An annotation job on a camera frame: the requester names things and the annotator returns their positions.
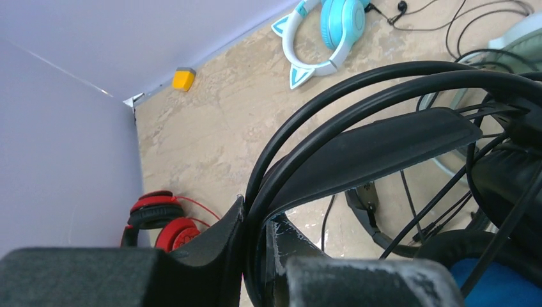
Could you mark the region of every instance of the red headphones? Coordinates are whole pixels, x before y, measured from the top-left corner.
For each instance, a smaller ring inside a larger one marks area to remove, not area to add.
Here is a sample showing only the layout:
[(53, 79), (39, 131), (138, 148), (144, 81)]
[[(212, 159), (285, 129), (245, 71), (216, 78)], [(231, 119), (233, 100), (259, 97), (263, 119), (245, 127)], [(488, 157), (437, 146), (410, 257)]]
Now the red headphones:
[(128, 226), (124, 228), (121, 247), (137, 246), (137, 236), (140, 229), (162, 228), (156, 239), (155, 247), (161, 248), (167, 253), (179, 248), (200, 234), (196, 224), (184, 216), (181, 204), (171, 191), (147, 193), (140, 197), (130, 209), (130, 218)]

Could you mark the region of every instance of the blue ear cup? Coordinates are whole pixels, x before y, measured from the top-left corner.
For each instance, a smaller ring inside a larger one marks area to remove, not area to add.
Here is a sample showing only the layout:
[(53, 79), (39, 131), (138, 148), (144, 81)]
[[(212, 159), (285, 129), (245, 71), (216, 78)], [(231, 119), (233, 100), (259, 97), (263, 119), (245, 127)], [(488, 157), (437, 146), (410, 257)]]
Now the blue ear cup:
[(343, 37), (343, 23), (346, 26), (346, 39), (354, 44), (365, 28), (364, 5), (360, 0), (326, 0), (320, 17), (320, 34), (323, 43), (335, 50)]

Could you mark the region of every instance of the yellow object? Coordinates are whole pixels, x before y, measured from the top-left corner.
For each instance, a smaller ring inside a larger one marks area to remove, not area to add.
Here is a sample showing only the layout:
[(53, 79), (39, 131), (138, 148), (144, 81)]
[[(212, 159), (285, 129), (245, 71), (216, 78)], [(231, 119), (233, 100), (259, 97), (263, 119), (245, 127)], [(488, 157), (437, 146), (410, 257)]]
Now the yellow object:
[(176, 90), (188, 91), (194, 83), (196, 72), (187, 67), (179, 67), (173, 76), (173, 88)]

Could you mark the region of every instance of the black ear cushion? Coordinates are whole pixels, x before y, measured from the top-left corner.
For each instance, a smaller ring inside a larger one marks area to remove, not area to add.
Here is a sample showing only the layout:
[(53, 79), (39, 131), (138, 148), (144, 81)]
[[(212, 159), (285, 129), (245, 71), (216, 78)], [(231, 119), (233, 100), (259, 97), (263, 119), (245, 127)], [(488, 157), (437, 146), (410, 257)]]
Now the black ear cushion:
[[(448, 269), (466, 258), (479, 258), (494, 234), (484, 231), (451, 230), (427, 240), (414, 258), (436, 261)], [(508, 240), (497, 253), (495, 262), (510, 267), (542, 288), (542, 261)]]
[(153, 192), (149, 192), (149, 193), (147, 193), (145, 195), (142, 195), (138, 200), (142, 200), (144, 198), (149, 198), (149, 197), (153, 197), (153, 196), (171, 196), (171, 197), (173, 197), (173, 192), (168, 191), (168, 190), (153, 191)]
[(177, 217), (183, 217), (184, 211), (177, 205), (155, 205), (141, 208), (130, 214), (128, 225), (138, 229), (162, 228)]
[[(540, 162), (539, 156), (527, 150), (502, 149), (473, 165), (472, 180), (484, 200), (480, 206), (495, 226), (501, 226), (520, 199)], [(538, 193), (510, 237), (542, 258), (542, 193)]]

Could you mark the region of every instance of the white wall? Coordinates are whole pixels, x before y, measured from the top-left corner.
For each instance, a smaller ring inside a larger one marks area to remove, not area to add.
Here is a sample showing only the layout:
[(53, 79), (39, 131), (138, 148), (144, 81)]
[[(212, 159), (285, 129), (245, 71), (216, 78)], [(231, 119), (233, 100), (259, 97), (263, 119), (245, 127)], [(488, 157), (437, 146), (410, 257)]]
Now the white wall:
[(1, 38), (0, 54), (0, 258), (118, 246), (143, 192), (131, 108)]
[(154, 90), (296, 0), (2, 0), (3, 37), (117, 101)]

